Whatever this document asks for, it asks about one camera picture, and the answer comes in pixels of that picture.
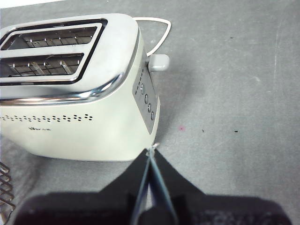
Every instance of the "power cord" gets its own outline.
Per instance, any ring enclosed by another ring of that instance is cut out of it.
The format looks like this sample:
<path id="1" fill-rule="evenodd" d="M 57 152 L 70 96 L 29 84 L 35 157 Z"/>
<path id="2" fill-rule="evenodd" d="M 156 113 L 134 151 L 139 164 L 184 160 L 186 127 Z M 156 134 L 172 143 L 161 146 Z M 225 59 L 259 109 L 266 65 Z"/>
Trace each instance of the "power cord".
<path id="1" fill-rule="evenodd" d="M 171 29 L 171 22 L 165 19 L 161 18 L 155 18 L 155 17 L 133 17 L 134 20 L 136 21 L 155 21 L 155 22 L 161 22 L 161 23 L 166 23 L 167 29 L 165 30 L 164 35 L 160 39 L 160 41 L 156 44 L 156 46 L 149 52 L 147 52 L 147 56 L 152 55 L 165 41 L 166 37 L 168 36 L 170 29 Z"/>

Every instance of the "toaster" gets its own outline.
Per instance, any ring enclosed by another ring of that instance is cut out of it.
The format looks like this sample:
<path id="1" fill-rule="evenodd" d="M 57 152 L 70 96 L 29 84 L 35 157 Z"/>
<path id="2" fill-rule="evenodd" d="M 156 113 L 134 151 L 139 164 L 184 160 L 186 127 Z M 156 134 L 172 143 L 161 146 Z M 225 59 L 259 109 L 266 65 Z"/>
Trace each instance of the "toaster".
<path id="1" fill-rule="evenodd" d="M 67 17 L 1 29 L 1 135 L 32 154 L 84 161 L 134 159 L 154 143 L 160 100 L 135 19 Z"/>

